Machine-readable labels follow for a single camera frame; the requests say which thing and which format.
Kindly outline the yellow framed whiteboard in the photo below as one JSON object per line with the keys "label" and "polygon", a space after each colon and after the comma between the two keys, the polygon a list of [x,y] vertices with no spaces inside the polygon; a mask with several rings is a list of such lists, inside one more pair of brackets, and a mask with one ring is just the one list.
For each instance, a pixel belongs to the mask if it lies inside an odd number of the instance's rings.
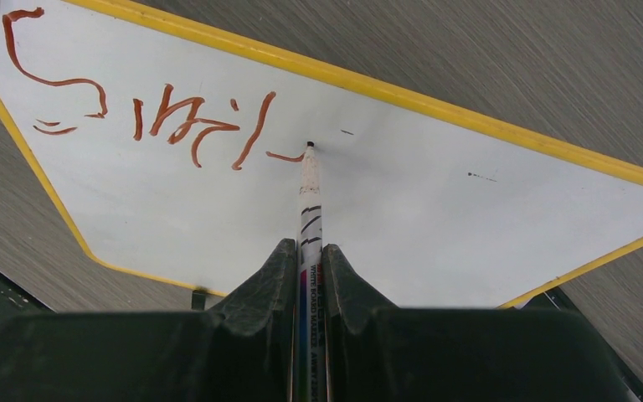
{"label": "yellow framed whiteboard", "polygon": [[0,1],[0,118],[85,253],[218,294],[304,229],[393,302],[499,307],[643,246],[643,168],[130,1]]}

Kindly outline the white red whiteboard marker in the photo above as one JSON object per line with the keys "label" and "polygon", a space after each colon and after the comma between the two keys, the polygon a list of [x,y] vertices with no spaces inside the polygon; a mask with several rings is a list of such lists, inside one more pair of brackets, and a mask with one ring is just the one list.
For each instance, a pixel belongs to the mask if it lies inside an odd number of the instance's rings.
{"label": "white red whiteboard marker", "polygon": [[297,298],[294,401],[327,400],[327,354],[322,269],[322,198],[313,142],[301,159],[300,228],[297,234]]}

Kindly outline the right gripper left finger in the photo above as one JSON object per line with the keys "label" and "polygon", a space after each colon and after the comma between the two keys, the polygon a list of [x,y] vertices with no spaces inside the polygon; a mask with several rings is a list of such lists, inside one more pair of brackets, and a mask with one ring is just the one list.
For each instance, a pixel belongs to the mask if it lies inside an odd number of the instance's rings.
{"label": "right gripper left finger", "polygon": [[0,330],[0,401],[287,401],[296,243],[205,311],[41,314]]}

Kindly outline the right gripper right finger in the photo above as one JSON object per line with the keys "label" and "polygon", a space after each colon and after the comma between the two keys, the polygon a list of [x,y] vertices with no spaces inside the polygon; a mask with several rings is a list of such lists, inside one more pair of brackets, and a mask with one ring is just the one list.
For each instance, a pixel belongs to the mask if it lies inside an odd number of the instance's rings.
{"label": "right gripper right finger", "polygon": [[626,401],[600,335],[538,309],[398,307],[322,252],[335,401]]}

